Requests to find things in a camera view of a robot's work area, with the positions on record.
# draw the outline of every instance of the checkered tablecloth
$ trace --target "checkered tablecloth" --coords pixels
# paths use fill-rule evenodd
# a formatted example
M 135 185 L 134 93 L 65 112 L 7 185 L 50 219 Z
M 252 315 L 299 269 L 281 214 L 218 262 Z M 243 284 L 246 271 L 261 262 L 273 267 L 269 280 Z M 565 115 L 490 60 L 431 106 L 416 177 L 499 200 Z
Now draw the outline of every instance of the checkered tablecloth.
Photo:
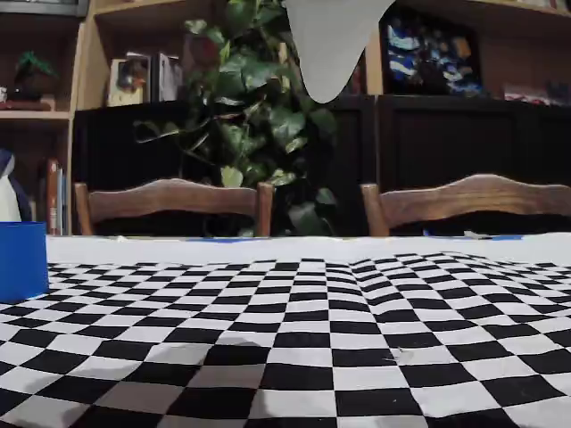
M 0 305 L 0 426 L 567 427 L 571 268 L 51 264 Z

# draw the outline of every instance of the wooden chair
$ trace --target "wooden chair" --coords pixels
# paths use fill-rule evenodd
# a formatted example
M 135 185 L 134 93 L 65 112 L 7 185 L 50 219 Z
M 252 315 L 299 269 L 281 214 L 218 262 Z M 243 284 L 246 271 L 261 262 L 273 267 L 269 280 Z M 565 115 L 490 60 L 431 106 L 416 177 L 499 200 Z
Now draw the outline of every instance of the wooden chair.
M 182 210 L 243 214 L 255 219 L 256 236 L 269 236 L 274 186 L 229 189 L 172 178 L 120 192 L 89 193 L 84 183 L 76 183 L 75 194 L 82 235 L 93 235 L 94 223 L 103 220 Z
M 505 177 L 475 175 L 426 190 L 379 194 L 377 185 L 361 185 L 371 236 L 389 236 L 397 226 L 451 218 L 476 211 L 571 217 L 571 187 L 526 185 Z

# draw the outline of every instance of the book spine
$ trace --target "book spine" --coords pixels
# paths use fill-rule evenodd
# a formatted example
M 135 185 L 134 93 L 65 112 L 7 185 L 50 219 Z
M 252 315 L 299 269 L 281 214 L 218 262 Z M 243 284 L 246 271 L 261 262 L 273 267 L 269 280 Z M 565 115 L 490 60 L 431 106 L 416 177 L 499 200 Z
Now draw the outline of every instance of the book spine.
M 57 234 L 57 170 L 57 160 L 48 160 L 46 178 L 46 222 L 47 231 L 50 235 Z

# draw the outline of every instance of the blue cup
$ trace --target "blue cup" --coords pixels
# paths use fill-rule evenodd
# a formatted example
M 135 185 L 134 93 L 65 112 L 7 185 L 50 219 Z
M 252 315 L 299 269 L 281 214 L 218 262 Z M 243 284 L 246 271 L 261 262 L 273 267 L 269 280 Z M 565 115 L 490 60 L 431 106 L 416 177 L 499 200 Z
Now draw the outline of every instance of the blue cup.
M 0 222 L 0 302 L 14 303 L 47 290 L 46 225 Z

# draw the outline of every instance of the colorful artwork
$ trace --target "colorful artwork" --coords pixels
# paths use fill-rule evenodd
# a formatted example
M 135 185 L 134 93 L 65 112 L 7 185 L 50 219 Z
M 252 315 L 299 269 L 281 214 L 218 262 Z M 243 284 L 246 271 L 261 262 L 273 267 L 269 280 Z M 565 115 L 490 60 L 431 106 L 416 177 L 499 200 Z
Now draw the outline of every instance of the colorful artwork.
M 391 93 L 483 93 L 469 30 L 396 6 L 385 15 L 382 30 Z

